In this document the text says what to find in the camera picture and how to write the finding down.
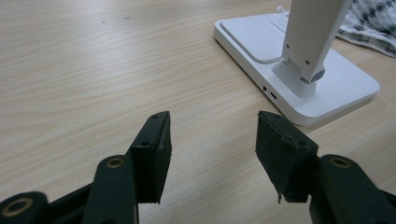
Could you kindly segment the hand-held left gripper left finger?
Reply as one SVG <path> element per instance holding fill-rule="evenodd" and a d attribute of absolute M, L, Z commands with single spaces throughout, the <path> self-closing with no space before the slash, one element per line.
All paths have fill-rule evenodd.
<path fill-rule="evenodd" d="M 134 166 L 135 194 L 138 203 L 159 203 L 172 155 L 169 111 L 151 115 L 127 154 Z"/>

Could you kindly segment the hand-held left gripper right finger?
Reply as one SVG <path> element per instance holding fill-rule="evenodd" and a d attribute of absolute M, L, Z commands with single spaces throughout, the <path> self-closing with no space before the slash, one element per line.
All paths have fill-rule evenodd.
<path fill-rule="evenodd" d="M 256 155 L 274 185 L 278 199 L 306 203 L 318 144 L 284 117 L 258 113 Z"/>

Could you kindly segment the white desk lamp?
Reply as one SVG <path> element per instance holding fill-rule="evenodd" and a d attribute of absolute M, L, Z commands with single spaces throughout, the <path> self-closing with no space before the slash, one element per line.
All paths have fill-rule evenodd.
<path fill-rule="evenodd" d="M 352 0 L 293 0 L 280 13 L 220 20 L 214 37 L 291 122 L 312 125 L 365 104 L 378 82 L 331 49 Z"/>

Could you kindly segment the white grey patterned cloth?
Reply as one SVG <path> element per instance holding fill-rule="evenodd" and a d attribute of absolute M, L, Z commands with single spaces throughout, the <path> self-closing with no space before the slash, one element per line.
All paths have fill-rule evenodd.
<path fill-rule="evenodd" d="M 396 58 L 396 0 L 293 0 L 277 12 L 331 38 Z"/>

